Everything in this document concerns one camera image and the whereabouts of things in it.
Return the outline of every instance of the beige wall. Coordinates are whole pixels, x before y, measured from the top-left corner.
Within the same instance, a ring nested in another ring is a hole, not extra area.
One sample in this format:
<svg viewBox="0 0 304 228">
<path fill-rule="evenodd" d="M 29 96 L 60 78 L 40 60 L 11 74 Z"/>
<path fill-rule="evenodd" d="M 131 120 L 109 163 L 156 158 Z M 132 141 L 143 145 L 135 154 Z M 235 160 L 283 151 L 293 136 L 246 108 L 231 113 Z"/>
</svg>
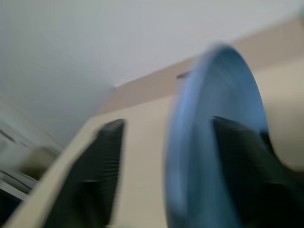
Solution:
<svg viewBox="0 0 304 228">
<path fill-rule="evenodd" d="M 266 30 L 236 40 L 253 72 L 267 69 L 304 56 L 304 30 L 300 17 L 274 25 Z M 98 114 L 138 105 L 175 94 L 180 80 L 176 76 L 188 71 L 195 57 L 126 83 L 114 90 Z"/>
</svg>

